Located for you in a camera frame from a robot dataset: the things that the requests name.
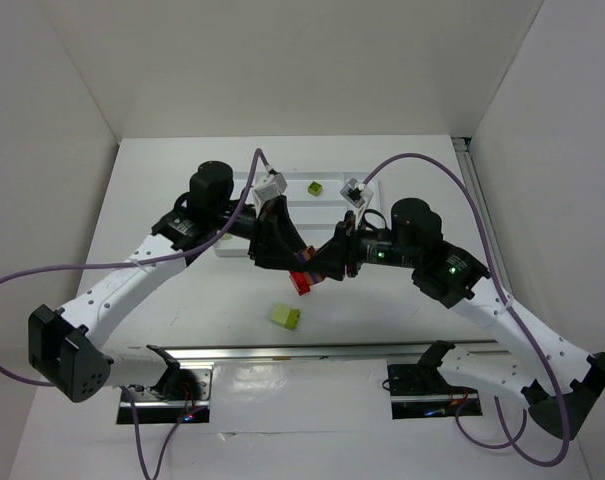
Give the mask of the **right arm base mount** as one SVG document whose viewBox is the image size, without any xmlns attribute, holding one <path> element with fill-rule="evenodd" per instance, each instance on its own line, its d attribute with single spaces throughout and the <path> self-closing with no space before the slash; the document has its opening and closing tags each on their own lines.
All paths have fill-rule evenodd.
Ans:
<svg viewBox="0 0 605 480">
<path fill-rule="evenodd" d="M 387 366 L 382 388 L 390 395 L 393 420 L 454 417 L 459 407 L 462 416 L 482 415 L 477 391 L 450 385 L 437 370 L 453 347 L 451 342 L 437 341 L 416 363 Z"/>
</svg>

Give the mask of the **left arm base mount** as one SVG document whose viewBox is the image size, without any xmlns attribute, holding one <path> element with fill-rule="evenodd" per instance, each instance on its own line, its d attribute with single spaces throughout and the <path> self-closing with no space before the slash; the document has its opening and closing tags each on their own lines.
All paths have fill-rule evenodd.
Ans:
<svg viewBox="0 0 605 480">
<path fill-rule="evenodd" d="M 207 424 L 213 366 L 207 362 L 181 362 L 168 350 L 147 345 L 125 359 L 125 370 L 142 378 L 120 395 L 118 425 Z"/>
</svg>

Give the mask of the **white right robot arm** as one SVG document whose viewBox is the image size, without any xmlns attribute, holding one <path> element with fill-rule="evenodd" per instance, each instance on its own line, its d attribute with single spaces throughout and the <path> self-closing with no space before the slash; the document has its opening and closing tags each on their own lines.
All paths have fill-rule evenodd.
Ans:
<svg viewBox="0 0 605 480">
<path fill-rule="evenodd" d="M 426 202 L 397 201 L 386 229 L 369 231 L 347 214 L 305 267 L 342 280 L 356 276 L 364 263 L 411 269 L 423 294 L 480 327 L 514 359 L 491 363 L 438 341 L 421 363 L 452 386 L 517 404 L 557 438 L 576 437 L 605 388 L 605 353 L 571 344 L 505 292 L 482 262 L 444 240 L 441 217 Z"/>
</svg>

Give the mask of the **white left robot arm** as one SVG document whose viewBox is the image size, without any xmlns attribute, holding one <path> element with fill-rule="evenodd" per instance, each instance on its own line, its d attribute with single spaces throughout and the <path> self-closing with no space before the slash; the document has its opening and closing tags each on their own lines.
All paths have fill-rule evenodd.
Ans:
<svg viewBox="0 0 605 480">
<path fill-rule="evenodd" d="M 261 179 L 249 178 L 242 196 L 232 200 L 232 168 L 219 161 L 201 164 L 188 191 L 122 267 L 58 309 L 42 305 L 31 313 L 31 366 L 74 403 L 106 386 L 150 389 L 163 399 L 193 389 L 193 375 L 158 346 L 102 349 L 140 303 L 223 234 L 250 237 L 257 208 L 283 194 L 286 186 L 284 176 L 269 168 Z"/>
</svg>

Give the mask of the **dark green square lego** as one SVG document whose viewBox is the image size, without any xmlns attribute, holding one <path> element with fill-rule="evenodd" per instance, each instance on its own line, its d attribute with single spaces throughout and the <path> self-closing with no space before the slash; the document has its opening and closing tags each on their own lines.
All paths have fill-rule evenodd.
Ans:
<svg viewBox="0 0 605 480">
<path fill-rule="evenodd" d="M 323 185 L 319 182 L 312 181 L 308 187 L 307 191 L 310 195 L 314 197 L 319 197 L 323 192 Z"/>
</svg>

